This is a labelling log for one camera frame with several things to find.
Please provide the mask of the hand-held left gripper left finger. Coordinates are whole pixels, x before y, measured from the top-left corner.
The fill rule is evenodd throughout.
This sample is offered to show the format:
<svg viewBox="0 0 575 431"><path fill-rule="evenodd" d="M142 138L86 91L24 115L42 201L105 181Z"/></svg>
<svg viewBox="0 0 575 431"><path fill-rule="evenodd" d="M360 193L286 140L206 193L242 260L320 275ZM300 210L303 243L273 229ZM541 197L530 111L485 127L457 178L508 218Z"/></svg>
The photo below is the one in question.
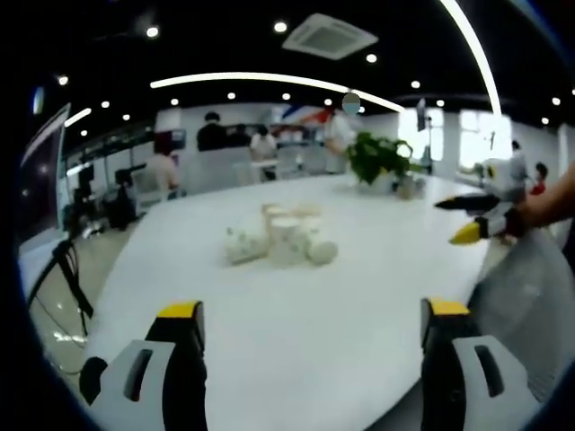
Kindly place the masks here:
<svg viewBox="0 0 575 431"><path fill-rule="evenodd" d="M206 430L204 306L161 310L144 339L88 359L89 413L101 430Z"/></svg>

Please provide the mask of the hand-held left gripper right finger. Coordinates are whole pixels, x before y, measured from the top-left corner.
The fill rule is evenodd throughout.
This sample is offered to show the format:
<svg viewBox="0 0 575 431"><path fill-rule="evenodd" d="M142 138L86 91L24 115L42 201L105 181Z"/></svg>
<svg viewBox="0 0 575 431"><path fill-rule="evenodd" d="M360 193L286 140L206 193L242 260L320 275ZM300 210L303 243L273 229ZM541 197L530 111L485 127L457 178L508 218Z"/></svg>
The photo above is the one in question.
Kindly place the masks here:
<svg viewBox="0 0 575 431"><path fill-rule="evenodd" d="M526 368L469 309L421 300L422 430L521 430L540 407Z"/></svg>

